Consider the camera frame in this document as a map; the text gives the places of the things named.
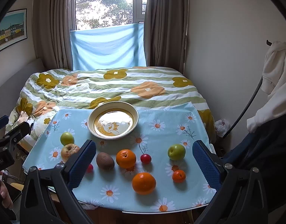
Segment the striped comforter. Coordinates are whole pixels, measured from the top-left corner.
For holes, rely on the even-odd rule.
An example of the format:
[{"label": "striped comforter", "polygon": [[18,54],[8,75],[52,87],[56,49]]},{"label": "striped comforter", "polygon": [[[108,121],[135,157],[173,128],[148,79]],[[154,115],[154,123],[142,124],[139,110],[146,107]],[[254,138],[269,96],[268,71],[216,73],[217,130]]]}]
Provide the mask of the striped comforter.
[{"label": "striped comforter", "polygon": [[30,151],[60,108],[94,109],[110,101],[124,101],[137,109],[164,109],[192,102],[205,125],[210,142],[215,140],[214,120],[205,99],[193,83],[166,67],[133,67],[96,71],[54,69],[35,73],[27,80],[6,131],[15,127],[21,111],[34,121],[31,135],[21,141]]}]

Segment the wall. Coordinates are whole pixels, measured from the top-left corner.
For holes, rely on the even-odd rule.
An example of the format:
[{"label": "wall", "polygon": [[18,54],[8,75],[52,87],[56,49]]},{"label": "wall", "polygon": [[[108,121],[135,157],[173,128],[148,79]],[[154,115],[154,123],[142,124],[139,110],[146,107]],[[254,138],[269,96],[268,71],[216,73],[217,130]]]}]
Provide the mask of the wall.
[{"label": "wall", "polygon": [[[266,40],[286,41],[286,21],[270,0],[189,0],[185,76],[193,81],[215,120],[234,123],[261,76]],[[258,92],[223,142],[233,148],[246,136],[246,119],[267,101]]]},{"label": "wall", "polygon": [[10,11],[27,8],[27,39],[0,51],[0,86],[13,74],[36,59],[32,35],[33,0],[17,0]]}]

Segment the human hand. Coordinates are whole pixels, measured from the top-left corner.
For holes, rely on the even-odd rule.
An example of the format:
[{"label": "human hand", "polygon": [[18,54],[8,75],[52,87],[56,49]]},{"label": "human hand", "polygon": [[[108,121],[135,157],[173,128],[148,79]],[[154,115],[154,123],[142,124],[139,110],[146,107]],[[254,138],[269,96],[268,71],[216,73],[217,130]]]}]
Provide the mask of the human hand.
[{"label": "human hand", "polygon": [[5,208],[9,208],[10,210],[13,208],[13,202],[10,198],[10,195],[8,193],[8,190],[6,188],[6,185],[3,183],[3,181],[1,181],[1,187],[0,187],[0,195],[3,198],[2,201],[2,205]]}]

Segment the brown curtain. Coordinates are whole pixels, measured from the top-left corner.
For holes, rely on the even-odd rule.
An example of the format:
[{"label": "brown curtain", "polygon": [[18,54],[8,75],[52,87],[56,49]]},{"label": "brown curtain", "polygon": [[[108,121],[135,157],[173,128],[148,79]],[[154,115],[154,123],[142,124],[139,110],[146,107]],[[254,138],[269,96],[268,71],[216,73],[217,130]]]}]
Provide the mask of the brown curtain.
[{"label": "brown curtain", "polygon": [[33,40],[47,69],[73,69],[69,35],[69,0],[34,0]]},{"label": "brown curtain", "polygon": [[144,52],[147,66],[183,73],[188,0],[147,0]]}]

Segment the bowl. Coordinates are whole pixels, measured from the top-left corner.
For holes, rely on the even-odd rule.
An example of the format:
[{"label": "bowl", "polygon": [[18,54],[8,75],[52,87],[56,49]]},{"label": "bowl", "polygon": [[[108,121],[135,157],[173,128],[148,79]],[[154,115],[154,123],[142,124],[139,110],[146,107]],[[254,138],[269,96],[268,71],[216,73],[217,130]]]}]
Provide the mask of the bowl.
[{"label": "bowl", "polygon": [[129,103],[113,101],[96,107],[88,117],[90,132],[104,140],[117,140],[137,126],[139,113]]}]

